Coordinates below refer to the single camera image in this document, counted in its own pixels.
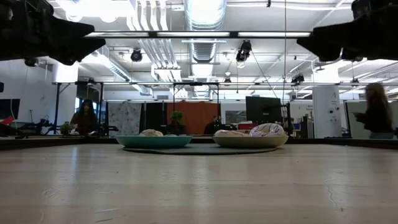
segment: black monitor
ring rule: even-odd
[[[257,124],[282,122],[282,105],[279,98],[246,97],[246,118]]]
[[[0,119],[6,119],[12,114],[18,119],[20,99],[2,99],[0,100]]]

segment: wooden table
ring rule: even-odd
[[[397,223],[398,153],[285,145],[165,156],[116,144],[0,151],[0,223]]]

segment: woman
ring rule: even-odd
[[[97,131],[97,117],[94,113],[93,102],[91,100],[85,100],[79,111],[74,115],[70,123],[76,127],[76,135],[89,135],[93,131]]]
[[[368,108],[365,113],[354,113],[356,120],[364,123],[371,132],[370,139],[392,139],[392,112],[380,83],[369,84],[365,89]]]

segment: ventilation duct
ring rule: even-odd
[[[184,5],[185,22],[188,30],[209,31],[222,29],[226,12],[226,0],[185,0]],[[213,65],[209,63],[214,62],[216,49],[217,44],[190,44],[192,62],[202,63],[201,65],[192,65],[194,76],[210,78]],[[203,87],[196,86],[194,89],[196,96],[206,95]]]

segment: orange curtain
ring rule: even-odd
[[[190,103],[190,102],[178,102],[175,103],[175,110],[182,111],[184,117],[182,119],[182,125],[185,125],[187,134],[203,134],[205,127],[208,123],[213,121],[213,117],[217,115],[217,104],[216,103]],[[167,123],[170,124],[170,115],[173,112],[173,104],[168,103],[167,105]]]

